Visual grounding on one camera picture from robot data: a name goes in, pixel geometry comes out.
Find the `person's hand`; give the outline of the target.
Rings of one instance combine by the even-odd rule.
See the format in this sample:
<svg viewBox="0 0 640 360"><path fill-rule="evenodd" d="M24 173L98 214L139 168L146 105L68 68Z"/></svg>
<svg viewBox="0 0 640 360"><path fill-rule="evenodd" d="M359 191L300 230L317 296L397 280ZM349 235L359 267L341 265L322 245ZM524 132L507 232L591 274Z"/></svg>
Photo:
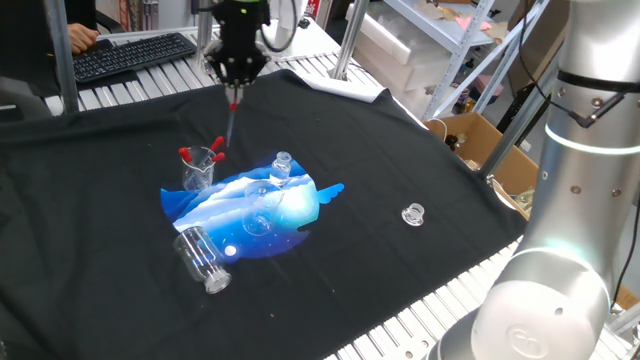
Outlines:
<svg viewBox="0 0 640 360"><path fill-rule="evenodd" d="M68 24L67 30L73 55L86 52L97 43L99 35L97 30L87 28L80 23Z"/></svg>

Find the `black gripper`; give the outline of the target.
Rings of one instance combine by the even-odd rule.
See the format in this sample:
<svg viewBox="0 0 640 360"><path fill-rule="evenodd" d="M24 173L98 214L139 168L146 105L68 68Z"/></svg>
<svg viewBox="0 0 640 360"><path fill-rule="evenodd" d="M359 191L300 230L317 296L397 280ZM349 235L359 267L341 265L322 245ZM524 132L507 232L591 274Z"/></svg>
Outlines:
<svg viewBox="0 0 640 360"><path fill-rule="evenodd" d="M250 55L238 62L236 79L216 47L204 50L204 70L216 76L225 87L230 103L240 103L244 89L253 84L270 61L263 47L256 46L256 33L270 24L267 0L223 0L214 6L214 18L220 25L222 49L227 55Z"/></svg>

